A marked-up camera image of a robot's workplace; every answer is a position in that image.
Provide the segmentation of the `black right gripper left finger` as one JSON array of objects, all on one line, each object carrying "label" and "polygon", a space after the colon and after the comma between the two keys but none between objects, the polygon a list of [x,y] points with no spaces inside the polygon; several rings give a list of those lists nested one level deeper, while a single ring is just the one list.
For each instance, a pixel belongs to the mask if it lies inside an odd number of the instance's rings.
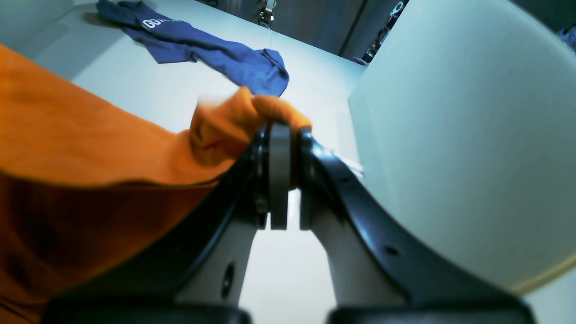
[{"label": "black right gripper left finger", "polygon": [[260,128],[208,196],[154,244],[52,300],[44,324],[250,324],[239,295],[253,239],[287,228],[290,127]]}]

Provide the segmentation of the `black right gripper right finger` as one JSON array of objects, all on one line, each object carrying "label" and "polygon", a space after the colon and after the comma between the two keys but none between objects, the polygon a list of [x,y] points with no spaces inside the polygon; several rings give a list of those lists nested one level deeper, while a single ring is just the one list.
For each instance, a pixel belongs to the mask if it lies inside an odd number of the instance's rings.
[{"label": "black right gripper right finger", "polygon": [[434,252],[372,197],[346,164],[297,137],[300,228],[328,257],[329,324],[534,324],[529,306]]}]

